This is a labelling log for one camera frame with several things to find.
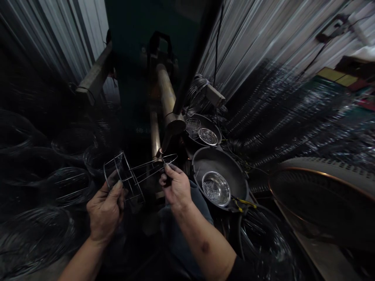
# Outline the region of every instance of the forearm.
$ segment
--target forearm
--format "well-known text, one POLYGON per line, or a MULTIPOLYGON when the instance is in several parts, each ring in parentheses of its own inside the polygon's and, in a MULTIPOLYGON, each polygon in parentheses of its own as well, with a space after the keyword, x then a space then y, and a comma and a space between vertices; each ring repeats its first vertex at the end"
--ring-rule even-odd
POLYGON ((58 281, 92 281, 98 273, 105 245, 88 238, 64 269, 58 281))
POLYGON ((172 212, 205 278, 226 280, 236 253, 223 235, 203 217, 194 203, 184 209, 172 208, 172 212))

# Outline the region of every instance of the right hand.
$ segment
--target right hand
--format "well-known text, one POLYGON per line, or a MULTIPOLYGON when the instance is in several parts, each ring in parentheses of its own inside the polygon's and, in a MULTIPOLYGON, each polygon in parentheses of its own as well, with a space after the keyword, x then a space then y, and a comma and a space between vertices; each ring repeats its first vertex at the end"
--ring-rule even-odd
POLYGON ((164 165, 162 172, 159 183, 163 187, 165 197, 170 203, 172 210, 186 209, 193 202, 187 175, 173 164, 164 165), (165 183, 167 175, 172 180, 170 186, 166 186, 165 183))

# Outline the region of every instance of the hand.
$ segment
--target hand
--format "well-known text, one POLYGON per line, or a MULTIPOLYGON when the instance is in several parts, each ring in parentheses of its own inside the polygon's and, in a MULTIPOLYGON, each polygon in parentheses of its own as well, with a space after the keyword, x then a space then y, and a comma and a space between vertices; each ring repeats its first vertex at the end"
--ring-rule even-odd
POLYGON ((118 225, 122 221, 125 195, 128 190, 123 189, 118 181, 109 192, 107 183, 87 203, 90 216, 90 239, 100 245, 107 245, 118 225))
POLYGON ((193 202, 187 175, 173 164, 170 164, 170 166, 165 164, 162 172, 164 173, 161 175, 159 183, 163 187, 172 211, 186 209, 193 202), (166 186, 167 175, 172 180, 171 186, 166 186))

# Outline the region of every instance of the fan guard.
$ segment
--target fan guard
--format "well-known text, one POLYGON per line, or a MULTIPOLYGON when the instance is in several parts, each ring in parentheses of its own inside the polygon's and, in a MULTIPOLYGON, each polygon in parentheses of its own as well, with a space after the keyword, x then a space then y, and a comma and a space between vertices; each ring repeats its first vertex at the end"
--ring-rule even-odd
POLYGON ((375 175, 343 162, 294 158, 271 174, 269 187, 306 236, 375 252, 375 175))

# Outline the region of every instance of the black sleeve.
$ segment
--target black sleeve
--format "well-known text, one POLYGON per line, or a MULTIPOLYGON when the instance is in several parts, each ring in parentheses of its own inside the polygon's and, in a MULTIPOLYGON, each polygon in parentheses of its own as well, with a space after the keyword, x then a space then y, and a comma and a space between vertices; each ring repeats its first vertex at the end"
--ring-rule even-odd
POLYGON ((257 277, 255 276, 255 272, 252 272, 251 268, 250 264, 237 256, 227 281, 256 281, 257 277))

